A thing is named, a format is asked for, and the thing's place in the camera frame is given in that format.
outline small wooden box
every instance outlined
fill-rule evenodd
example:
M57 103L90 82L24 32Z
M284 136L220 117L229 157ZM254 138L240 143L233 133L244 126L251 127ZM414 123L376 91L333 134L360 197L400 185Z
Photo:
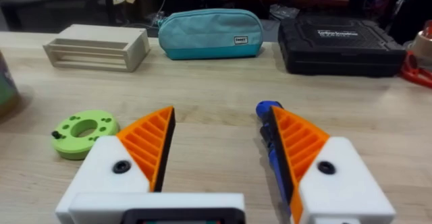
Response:
M74 24L43 46L54 67L133 72L150 50L144 28Z

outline black bolt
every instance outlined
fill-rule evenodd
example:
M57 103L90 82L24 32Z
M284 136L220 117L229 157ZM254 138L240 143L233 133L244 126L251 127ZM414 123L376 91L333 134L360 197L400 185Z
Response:
M114 173L125 173L130 169L130 162L126 160L118 161L114 164L113 172Z
M51 135L54 137L54 139L58 140L62 137L62 135L56 130Z
M324 174L335 174L336 168L333 164L331 164L328 161L321 161L318 163L318 170L321 171L321 173Z

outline green ring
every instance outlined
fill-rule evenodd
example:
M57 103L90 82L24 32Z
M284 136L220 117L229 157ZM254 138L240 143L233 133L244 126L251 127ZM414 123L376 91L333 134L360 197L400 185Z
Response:
M91 134L80 135L90 129L94 129ZM97 138L115 135L119 128L112 114L102 110L89 110L75 113L63 120L55 131L59 132L61 137L53 138L52 144L60 156L69 160L82 160L86 158Z

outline teal pencil case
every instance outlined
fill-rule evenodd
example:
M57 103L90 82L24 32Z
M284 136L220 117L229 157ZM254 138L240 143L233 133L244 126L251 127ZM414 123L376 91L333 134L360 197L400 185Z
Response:
M262 43L260 20L242 9L185 11L159 22L159 44L170 59L252 57Z

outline black toolbox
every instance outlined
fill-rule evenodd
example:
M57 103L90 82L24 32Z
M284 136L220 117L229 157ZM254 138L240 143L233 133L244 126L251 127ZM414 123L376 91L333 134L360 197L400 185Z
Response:
M278 41L293 74L389 77L405 50L372 21L326 16L284 19Z

